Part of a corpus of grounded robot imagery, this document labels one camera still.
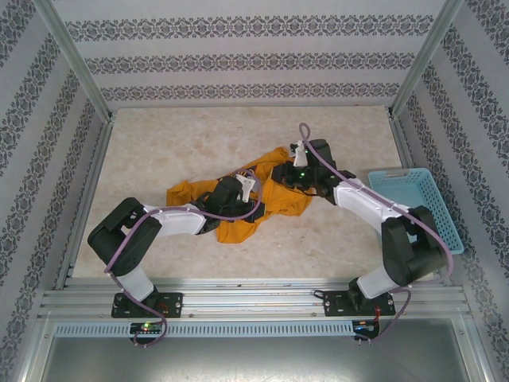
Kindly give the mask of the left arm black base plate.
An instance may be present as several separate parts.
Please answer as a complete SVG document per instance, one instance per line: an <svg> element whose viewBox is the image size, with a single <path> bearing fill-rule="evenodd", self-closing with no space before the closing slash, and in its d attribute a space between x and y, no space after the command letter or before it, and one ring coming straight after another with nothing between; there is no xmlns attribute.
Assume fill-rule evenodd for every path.
<svg viewBox="0 0 509 382"><path fill-rule="evenodd" d="M179 318L183 306L182 293L153 292L142 300L142 304L166 318ZM113 318L156 318L157 315L132 302L124 293L114 297L111 316Z"/></svg>

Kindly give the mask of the orange t-shirt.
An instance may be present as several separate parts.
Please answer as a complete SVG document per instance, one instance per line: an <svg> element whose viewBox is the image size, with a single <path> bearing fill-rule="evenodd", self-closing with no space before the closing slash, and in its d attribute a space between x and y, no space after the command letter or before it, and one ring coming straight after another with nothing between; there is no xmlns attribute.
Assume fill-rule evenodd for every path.
<svg viewBox="0 0 509 382"><path fill-rule="evenodd" d="M254 171L262 182L262 203L265 213L262 217L248 222L237 220L231 223L221 221L216 229L216 238L222 244L240 244L255 234L259 225L275 215L300 216L311 204L312 198L298 189L289 189L270 178L272 170L290 160L285 147L277 147L243 166ZM183 181L166 191L168 206L186 205L196 201L206 192L212 192L218 185L217 179L206 181Z"/></svg>

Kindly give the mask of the aluminium corner post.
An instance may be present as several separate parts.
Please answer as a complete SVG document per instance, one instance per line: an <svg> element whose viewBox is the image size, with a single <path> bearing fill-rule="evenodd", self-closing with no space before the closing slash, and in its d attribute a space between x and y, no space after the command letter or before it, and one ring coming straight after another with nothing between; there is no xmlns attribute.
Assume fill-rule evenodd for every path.
<svg viewBox="0 0 509 382"><path fill-rule="evenodd" d="M107 101L95 82L85 59L80 54L76 43L72 39L67 26L57 12L52 0L32 1L96 111L103 120L110 120L113 111L107 106Z"/></svg>
<svg viewBox="0 0 509 382"><path fill-rule="evenodd" d="M413 64L410 66L410 70L406 74L398 93L389 106L389 116L392 122L395 122L401 114L403 107L406 105L412 91L417 86L422 73L425 71L429 61L433 58L443 36L456 17L463 2L464 0L445 0Z"/></svg>

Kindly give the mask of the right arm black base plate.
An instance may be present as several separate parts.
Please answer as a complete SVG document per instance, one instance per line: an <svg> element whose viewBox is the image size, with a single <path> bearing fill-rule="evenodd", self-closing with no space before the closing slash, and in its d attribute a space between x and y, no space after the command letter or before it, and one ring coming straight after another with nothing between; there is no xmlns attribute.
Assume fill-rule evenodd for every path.
<svg viewBox="0 0 509 382"><path fill-rule="evenodd" d="M389 293L368 299L362 294L353 295L346 290L325 291L323 293L324 314L326 317L364 317L395 316L395 306Z"/></svg>

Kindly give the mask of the aluminium mounting rail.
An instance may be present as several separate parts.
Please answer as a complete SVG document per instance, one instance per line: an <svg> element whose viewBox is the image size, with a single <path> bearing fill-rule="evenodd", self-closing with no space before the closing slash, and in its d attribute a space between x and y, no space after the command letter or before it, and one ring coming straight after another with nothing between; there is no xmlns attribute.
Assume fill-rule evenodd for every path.
<svg viewBox="0 0 509 382"><path fill-rule="evenodd" d="M183 295L181 318L201 321L323 320L316 290L345 290L346 279L175 279L155 278L160 292ZM70 278L61 290L43 293L37 318L51 321L109 321L119 288L108 277ZM394 296L404 318L454 318L470 315L464 289L440 284L414 285L412 296Z"/></svg>

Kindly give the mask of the grey steel sheet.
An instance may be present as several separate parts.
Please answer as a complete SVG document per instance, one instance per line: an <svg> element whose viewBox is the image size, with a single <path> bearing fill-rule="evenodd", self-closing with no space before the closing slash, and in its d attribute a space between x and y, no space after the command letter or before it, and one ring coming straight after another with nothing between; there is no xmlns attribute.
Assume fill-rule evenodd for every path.
<svg viewBox="0 0 509 382"><path fill-rule="evenodd" d="M58 338L42 382L469 382L451 341L404 348L349 338Z"/></svg>

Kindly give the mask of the light blue plastic basket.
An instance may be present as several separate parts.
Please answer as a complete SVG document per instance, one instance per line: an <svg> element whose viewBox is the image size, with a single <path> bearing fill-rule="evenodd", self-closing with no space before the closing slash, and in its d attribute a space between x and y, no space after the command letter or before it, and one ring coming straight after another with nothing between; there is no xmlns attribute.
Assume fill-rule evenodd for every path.
<svg viewBox="0 0 509 382"><path fill-rule="evenodd" d="M368 174L371 188L385 198L407 207L425 206L433 215L438 233L453 255L464 252L453 219L437 184L426 168L378 170Z"/></svg>

